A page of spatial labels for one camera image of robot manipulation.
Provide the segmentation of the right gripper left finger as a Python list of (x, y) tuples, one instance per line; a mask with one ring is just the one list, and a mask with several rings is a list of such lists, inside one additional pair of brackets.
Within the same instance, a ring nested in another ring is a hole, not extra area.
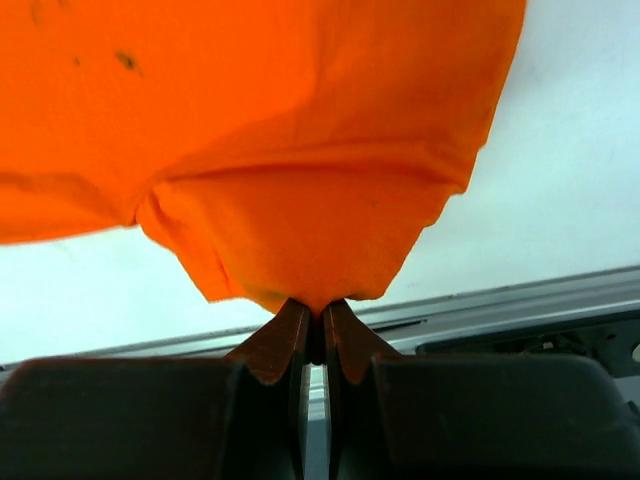
[(29, 361), (1, 389), (5, 479), (300, 479), (311, 314), (222, 357)]

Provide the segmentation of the orange t-shirt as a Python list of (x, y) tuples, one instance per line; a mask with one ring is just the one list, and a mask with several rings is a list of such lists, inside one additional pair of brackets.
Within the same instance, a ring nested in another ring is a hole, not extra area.
[(381, 297), (464, 192), (523, 1), (5, 1), (1, 240), (140, 227), (210, 301)]

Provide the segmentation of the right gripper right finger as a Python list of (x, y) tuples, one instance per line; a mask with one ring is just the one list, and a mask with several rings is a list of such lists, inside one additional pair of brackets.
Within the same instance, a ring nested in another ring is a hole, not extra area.
[(596, 362), (403, 355), (322, 314), (333, 479), (635, 479), (639, 420)]

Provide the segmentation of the aluminium mounting rail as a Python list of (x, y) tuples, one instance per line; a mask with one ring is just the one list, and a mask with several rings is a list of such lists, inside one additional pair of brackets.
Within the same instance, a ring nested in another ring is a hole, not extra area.
[[(419, 344), (431, 341), (637, 310), (639, 266), (389, 306), (352, 308), (360, 320), (383, 333), (383, 338), (393, 346), (403, 352), (411, 351)], [(246, 340), (264, 323), (27, 359), (222, 355)]]

